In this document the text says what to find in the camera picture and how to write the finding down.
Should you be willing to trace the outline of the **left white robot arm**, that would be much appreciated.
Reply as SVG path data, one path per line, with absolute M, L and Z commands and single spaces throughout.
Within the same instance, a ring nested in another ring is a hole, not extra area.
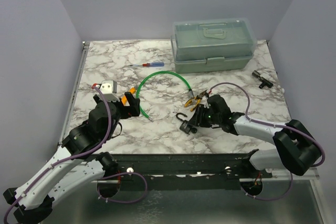
M 88 118 L 73 128 L 62 140 L 52 158 L 29 181 L 9 188 L 3 196 L 18 223 L 40 223 L 52 212 L 57 201 L 76 188 L 96 179 L 112 179 L 118 175 L 118 163 L 108 152 L 89 158 L 108 140 L 120 120 L 140 115 L 140 99 L 126 92 L 128 105 L 112 99 L 112 93 L 101 91 L 94 96 L 96 106 Z

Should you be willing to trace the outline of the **black Kaijing padlock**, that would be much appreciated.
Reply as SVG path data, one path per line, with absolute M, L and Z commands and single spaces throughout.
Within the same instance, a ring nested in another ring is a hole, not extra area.
M 182 124 L 180 125 L 180 130 L 182 132 L 184 132 L 185 134 L 189 135 L 190 133 L 195 134 L 197 133 L 197 128 L 193 127 L 192 125 L 190 125 L 188 123 L 188 120 L 186 120 L 185 118 L 187 118 L 187 115 L 184 113 L 177 113 L 176 114 L 176 118 L 182 122 Z

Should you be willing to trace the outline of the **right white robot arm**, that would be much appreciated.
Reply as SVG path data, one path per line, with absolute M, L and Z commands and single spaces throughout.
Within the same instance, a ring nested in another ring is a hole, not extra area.
M 249 178 L 269 168 L 287 169 L 302 176 L 322 157 L 321 148 L 300 121 L 271 123 L 248 119 L 244 113 L 232 112 L 218 94 L 209 97 L 207 105 L 200 104 L 188 123 L 193 127 L 218 127 L 229 134 L 249 136 L 274 145 L 274 149 L 248 154 L 241 171 Z

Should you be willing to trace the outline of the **green cable lock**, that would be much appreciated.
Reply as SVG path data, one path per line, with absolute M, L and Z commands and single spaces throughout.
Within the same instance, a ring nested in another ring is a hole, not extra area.
M 189 90 L 189 89 L 192 89 L 191 86 L 190 86 L 190 84 L 188 83 L 188 81 L 187 81 L 185 78 L 183 78 L 181 75 L 179 75 L 178 73 L 171 72 L 171 71 L 157 71 L 157 72 L 154 72 L 154 73 L 148 75 L 146 78 L 144 78 L 144 79 L 142 80 L 142 82 L 139 84 L 139 86 L 138 86 L 138 88 L 137 88 L 137 91 L 136 91 L 136 93 L 135 93 L 136 98 L 139 98 L 139 94 L 140 94 L 140 90 L 141 90 L 141 88 L 144 86 L 144 84 L 145 84 L 150 78 L 155 77 L 155 76 L 157 76 L 157 75 L 161 75 L 161 74 L 169 74 L 169 75 L 175 76 L 175 77 L 177 77 L 177 78 L 179 78 L 180 80 L 183 81 L 183 83 L 186 85 L 186 87 L 187 87 L 188 90 Z

